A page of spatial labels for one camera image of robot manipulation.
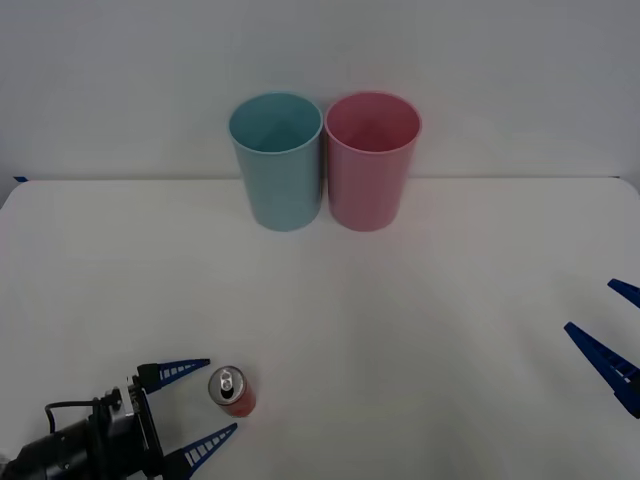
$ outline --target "soda can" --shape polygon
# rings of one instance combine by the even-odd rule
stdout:
[[[246,417],[256,406],[256,396],[239,368],[227,365],[209,379],[209,396],[232,417]]]

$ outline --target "cup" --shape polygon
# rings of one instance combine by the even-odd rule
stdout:
[[[240,105],[229,119],[256,221],[286,232],[320,209],[322,112],[293,93],[272,92]]]
[[[325,124],[333,217],[362,232],[386,227],[400,208],[420,114],[390,93],[360,92],[334,103]]]

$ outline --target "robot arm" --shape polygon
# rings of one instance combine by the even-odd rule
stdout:
[[[206,365],[208,359],[141,365],[132,385],[101,399],[48,405],[51,433],[23,447],[0,480],[119,480],[138,471],[188,480],[237,424],[164,456],[146,396]],[[79,404],[91,405],[91,415],[56,431],[52,409]]]

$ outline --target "pull tab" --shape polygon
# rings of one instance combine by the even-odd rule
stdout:
[[[225,400],[233,397],[233,375],[228,370],[223,370],[220,375],[220,393]]]

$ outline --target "white table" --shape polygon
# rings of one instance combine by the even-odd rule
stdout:
[[[637,478],[640,423],[562,329],[640,364],[612,277],[640,284],[616,179],[413,180],[376,233],[265,230],[238,180],[29,182],[0,210],[0,450],[211,357],[258,406],[194,478]],[[165,452],[231,423],[212,371],[151,396]]]

